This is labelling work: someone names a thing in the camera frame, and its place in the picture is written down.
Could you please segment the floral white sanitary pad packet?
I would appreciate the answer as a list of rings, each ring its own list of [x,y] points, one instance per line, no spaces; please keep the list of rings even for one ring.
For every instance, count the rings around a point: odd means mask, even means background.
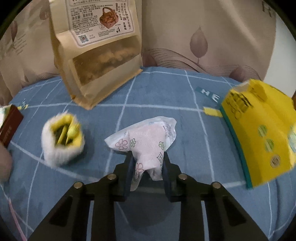
[[[176,139],[177,121],[157,116],[128,126],[107,137],[104,141],[113,150],[131,151],[137,161],[130,190],[137,189],[142,175],[147,172],[154,181],[161,181],[164,152]]]

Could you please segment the blue grid bed sheet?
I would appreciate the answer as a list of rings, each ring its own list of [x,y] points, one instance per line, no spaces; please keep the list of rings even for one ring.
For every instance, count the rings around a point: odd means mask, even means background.
[[[77,106],[60,77],[23,88],[11,101],[25,105],[23,120],[8,150],[14,165],[1,185],[1,216],[20,239],[8,199],[29,237],[64,193],[77,181],[92,183],[124,161],[105,139],[134,123],[166,116],[177,121],[168,150],[172,163],[202,183],[218,181],[235,197],[269,240],[279,240],[295,216],[295,171],[247,189],[236,146],[224,119],[204,114],[218,108],[233,79],[179,69],[145,68],[92,110]],[[83,153],[58,168],[45,164],[41,133],[45,122],[67,111],[77,116],[85,135]]]

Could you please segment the white fluffy yellow slipper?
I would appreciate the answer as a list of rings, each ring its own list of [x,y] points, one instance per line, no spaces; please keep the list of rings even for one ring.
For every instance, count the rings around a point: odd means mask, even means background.
[[[85,138],[76,116],[65,111],[50,118],[43,127],[41,144],[45,163],[51,167],[65,165],[80,155]]]

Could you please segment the pink tape strip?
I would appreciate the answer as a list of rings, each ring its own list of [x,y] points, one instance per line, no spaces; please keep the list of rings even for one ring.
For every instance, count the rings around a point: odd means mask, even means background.
[[[13,206],[12,206],[12,202],[11,202],[10,198],[8,199],[8,203],[9,203],[9,208],[10,208],[10,211],[11,211],[11,215],[12,215],[13,220],[15,222],[16,228],[17,228],[17,230],[18,230],[18,232],[19,232],[19,234],[21,236],[21,239],[22,239],[22,241],[27,241],[27,238],[24,235],[23,230],[22,230],[22,228],[21,228],[21,226],[19,224],[18,218],[16,216],[16,212],[15,212]]]

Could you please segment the yellow tissue pack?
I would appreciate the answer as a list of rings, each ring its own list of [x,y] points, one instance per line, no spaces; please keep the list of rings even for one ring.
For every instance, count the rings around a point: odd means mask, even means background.
[[[221,113],[238,149],[247,188],[295,167],[295,108],[289,96],[250,79],[230,89]]]

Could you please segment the dark red coffee box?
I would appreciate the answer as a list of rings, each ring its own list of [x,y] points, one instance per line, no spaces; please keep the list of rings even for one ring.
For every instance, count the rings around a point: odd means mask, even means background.
[[[23,115],[15,105],[10,105],[8,114],[1,125],[1,144],[7,148],[16,130],[23,120]]]

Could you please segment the kraft paper snack bag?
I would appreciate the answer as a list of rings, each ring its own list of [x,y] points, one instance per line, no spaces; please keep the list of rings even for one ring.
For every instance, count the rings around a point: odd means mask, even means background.
[[[55,63],[71,99],[94,108],[141,73],[135,1],[49,1]]]

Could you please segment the beige leaf print curtain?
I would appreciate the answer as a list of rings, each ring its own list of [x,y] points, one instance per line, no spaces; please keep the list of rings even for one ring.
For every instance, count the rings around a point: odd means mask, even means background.
[[[239,82],[264,80],[275,12],[264,1],[136,1],[145,67],[188,69]],[[58,75],[48,1],[30,1],[1,38],[1,105]]]

